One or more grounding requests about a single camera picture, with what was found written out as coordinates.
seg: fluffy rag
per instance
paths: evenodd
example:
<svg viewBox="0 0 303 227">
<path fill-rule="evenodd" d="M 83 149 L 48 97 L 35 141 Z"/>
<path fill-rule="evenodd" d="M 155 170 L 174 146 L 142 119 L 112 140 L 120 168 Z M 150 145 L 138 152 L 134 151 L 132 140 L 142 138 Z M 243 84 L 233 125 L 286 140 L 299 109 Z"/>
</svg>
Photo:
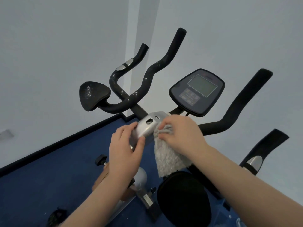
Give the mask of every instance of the fluffy rag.
<svg viewBox="0 0 303 227">
<path fill-rule="evenodd" d="M 165 125 L 162 130 L 158 129 L 159 125 L 154 131 L 154 154 L 159 177 L 164 177 L 190 166 L 191 161 L 185 156 L 175 152 L 164 140 L 158 138 L 158 134 L 160 133 L 173 133 L 170 124 Z"/>
</svg>

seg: blue mat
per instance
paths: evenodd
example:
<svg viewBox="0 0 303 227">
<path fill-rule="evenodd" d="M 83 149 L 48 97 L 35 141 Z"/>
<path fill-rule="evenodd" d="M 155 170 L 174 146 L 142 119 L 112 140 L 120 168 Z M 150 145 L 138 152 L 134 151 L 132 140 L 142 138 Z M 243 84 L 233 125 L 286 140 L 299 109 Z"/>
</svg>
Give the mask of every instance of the blue mat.
<svg viewBox="0 0 303 227">
<path fill-rule="evenodd" d="M 112 133 L 123 125 L 122 119 L 112 122 L 0 178 L 0 226 L 45 226 L 58 206 L 73 212 L 89 196 L 102 171 L 94 164 L 95 158 L 108 155 Z M 153 143 L 145 148 L 140 166 L 148 176 L 146 188 L 158 187 L 162 179 L 157 174 Z M 173 225 L 163 214 L 153 224 L 135 198 L 109 226 Z"/>
</svg>

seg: wall socket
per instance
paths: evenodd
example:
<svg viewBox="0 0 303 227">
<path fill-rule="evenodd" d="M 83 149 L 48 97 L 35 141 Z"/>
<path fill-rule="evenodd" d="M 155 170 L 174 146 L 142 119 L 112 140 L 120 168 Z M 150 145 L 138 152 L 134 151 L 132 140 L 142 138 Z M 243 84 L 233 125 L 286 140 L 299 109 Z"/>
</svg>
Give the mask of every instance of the wall socket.
<svg viewBox="0 0 303 227">
<path fill-rule="evenodd" d="M 11 139 L 12 137 L 14 137 L 14 135 L 10 132 L 9 129 L 0 130 L 0 142 Z"/>
</svg>

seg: black baseboard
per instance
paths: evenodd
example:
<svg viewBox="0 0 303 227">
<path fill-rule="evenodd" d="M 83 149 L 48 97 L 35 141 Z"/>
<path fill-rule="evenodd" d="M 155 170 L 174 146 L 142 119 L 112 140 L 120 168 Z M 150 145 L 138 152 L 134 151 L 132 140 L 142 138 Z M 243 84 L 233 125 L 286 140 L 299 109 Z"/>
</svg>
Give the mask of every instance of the black baseboard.
<svg viewBox="0 0 303 227">
<path fill-rule="evenodd" d="M 102 122 L 99 122 L 93 126 L 90 126 L 82 131 L 79 131 L 65 139 L 62 139 L 52 145 L 49 145 L 41 150 L 38 150 L 22 159 L 19 159 L 11 164 L 8 164 L 7 166 L 3 167 L 0 169 L 0 177 L 4 176 L 4 175 L 7 175 L 11 172 L 13 172 L 14 170 L 17 170 L 73 141 L 76 141 L 77 139 L 81 138 L 81 137 L 84 137 L 86 135 L 88 135 L 89 133 L 92 133 L 108 124 L 110 124 L 111 122 L 114 122 L 116 121 L 117 119 L 120 119 L 122 118 L 125 122 L 129 122 L 131 121 L 132 119 L 136 118 L 136 116 L 133 114 L 131 116 L 128 116 L 126 117 L 123 113 L 119 113 L 119 114 L 116 114 Z"/>
</svg>

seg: exercise bike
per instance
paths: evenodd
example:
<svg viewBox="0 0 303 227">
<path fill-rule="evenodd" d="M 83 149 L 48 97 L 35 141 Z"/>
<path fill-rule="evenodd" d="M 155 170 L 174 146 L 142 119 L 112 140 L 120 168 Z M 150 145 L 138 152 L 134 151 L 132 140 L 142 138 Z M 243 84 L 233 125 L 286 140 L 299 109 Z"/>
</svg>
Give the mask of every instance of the exercise bike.
<svg viewBox="0 0 303 227">
<path fill-rule="evenodd" d="M 173 60 L 185 35 L 186 30 L 182 28 L 177 30 L 166 55 L 147 69 L 141 87 L 131 95 L 128 95 L 118 85 L 118 79 L 142 61 L 149 47 L 142 44 L 135 57 L 115 69 L 110 76 L 109 85 L 121 99 L 120 103 L 110 104 L 106 101 L 111 95 L 111 89 L 104 84 L 85 82 L 80 86 L 80 101 L 86 111 L 100 108 L 105 112 L 116 114 L 130 109 L 135 114 L 139 122 L 130 137 L 132 149 L 135 148 L 138 138 L 141 136 L 146 137 L 146 145 L 153 141 L 155 127 L 168 115 L 180 115 L 186 111 L 187 115 L 205 116 L 224 90 L 225 83 L 220 77 L 207 70 L 198 69 L 169 89 L 169 95 L 177 105 L 177 108 L 169 113 L 160 111 L 148 114 L 137 104 L 149 91 L 154 74 L 165 68 Z M 271 71 L 260 69 L 235 98 L 220 121 L 199 125 L 203 135 L 217 134 L 229 129 L 236 122 L 246 104 L 272 75 Z M 240 163 L 240 166 L 256 175 L 271 151 L 288 138 L 280 130 L 272 130 L 256 144 Z M 106 165 L 104 157 L 97 158 L 96 164 L 105 163 Z M 121 199 L 110 221 L 137 194 L 146 208 L 150 209 L 151 217 L 156 220 L 162 212 L 175 226 L 245 226 L 216 187 L 194 165 L 188 167 L 187 172 L 177 171 L 163 179 L 164 181 L 158 188 L 157 204 L 152 199 L 153 191 L 147 192 L 144 189 L 146 173 L 140 168 L 128 188 L 133 192 L 130 192 L 126 199 Z"/>
</svg>

